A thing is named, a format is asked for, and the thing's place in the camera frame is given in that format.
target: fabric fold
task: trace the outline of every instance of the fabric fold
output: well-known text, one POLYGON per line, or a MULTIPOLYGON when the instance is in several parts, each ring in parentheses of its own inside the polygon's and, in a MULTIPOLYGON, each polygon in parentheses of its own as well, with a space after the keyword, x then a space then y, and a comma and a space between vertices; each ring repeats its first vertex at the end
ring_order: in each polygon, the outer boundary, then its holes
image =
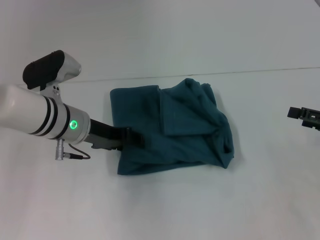
POLYGON ((125 145, 120 175, 140 175, 211 164, 234 157, 231 129, 209 84, 187 78, 177 86, 118 88, 110 93, 113 124, 145 137, 145 148, 125 145))

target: black stripe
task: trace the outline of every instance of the black stripe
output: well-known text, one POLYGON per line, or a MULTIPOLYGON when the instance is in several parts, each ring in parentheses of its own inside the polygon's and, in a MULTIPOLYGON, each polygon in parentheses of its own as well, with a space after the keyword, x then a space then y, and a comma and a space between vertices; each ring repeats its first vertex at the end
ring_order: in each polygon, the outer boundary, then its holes
POLYGON ((69 110, 69 107, 66 104, 63 104, 63 105, 65 106, 65 109, 66 109, 66 121, 65 121, 64 127, 63 127, 62 131, 56 137, 50 138, 51 140, 56 140, 56 139, 61 138, 62 135, 65 134, 65 132, 68 129, 68 125, 69 125, 69 122, 70 122, 70 110, 69 110))
POLYGON ((44 121, 43 121, 42 125, 38 128, 38 130, 34 131, 32 133, 29 133, 31 135, 35 135, 35 134, 40 133, 45 128, 45 126, 47 125, 47 123, 49 121, 49 118, 50 118, 50 115, 51 115, 51 104, 50 104, 50 101, 46 96, 43 96, 43 97, 44 97, 44 99, 46 101, 46 106, 47 106, 47 108, 46 108, 46 116, 44 118, 44 121))
POLYGON ((52 97, 50 97, 50 99, 51 99, 51 101, 52 101, 52 103, 53 103, 53 119, 52 119, 52 122, 51 122, 50 126, 48 127, 48 129, 47 129, 44 133, 38 135, 39 137, 42 137, 42 136, 44 136, 44 135, 47 135, 47 134, 54 128, 54 126, 55 126, 55 124, 56 124, 56 121, 57 121, 57 117, 58 117, 58 106, 57 106, 56 101, 55 101, 52 97))

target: cable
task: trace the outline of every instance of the cable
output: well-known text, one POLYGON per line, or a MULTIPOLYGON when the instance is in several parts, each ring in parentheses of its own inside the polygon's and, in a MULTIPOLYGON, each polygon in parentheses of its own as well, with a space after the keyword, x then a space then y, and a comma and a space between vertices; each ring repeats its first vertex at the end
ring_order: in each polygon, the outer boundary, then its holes
POLYGON ((87 153, 85 153, 84 151, 81 151, 81 150, 79 150, 78 148, 72 146, 70 143, 69 143, 69 146, 70 146, 70 148, 72 148, 73 150, 76 150, 77 152, 82 153, 83 155, 86 155, 86 157, 84 156, 83 159, 90 159, 90 158, 91 158, 89 154, 87 154, 87 153))

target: green indicator ring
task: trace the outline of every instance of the green indicator ring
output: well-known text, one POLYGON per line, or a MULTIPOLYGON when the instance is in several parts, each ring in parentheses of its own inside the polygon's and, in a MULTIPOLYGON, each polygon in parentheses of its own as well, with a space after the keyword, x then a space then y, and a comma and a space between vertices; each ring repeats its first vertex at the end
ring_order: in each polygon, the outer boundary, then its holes
POLYGON ((69 124, 70 128, 73 130, 73 129, 76 129, 78 127, 78 123, 76 120, 72 120, 69 124))

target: black bracket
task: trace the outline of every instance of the black bracket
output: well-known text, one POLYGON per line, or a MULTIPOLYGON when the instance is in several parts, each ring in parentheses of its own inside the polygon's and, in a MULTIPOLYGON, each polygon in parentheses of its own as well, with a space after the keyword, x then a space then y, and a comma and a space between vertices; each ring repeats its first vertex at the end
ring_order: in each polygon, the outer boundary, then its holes
POLYGON ((315 129, 320 131, 320 111, 305 107, 302 107, 301 109, 290 107, 287 116, 292 119, 301 119, 303 127, 311 129, 315 127, 315 129))
POLYGON ((89 135, 84 140, 93 149, 119 150, 126 144, 144 148, 145 138, 130 127, 114 127, 91 119, 89 135))

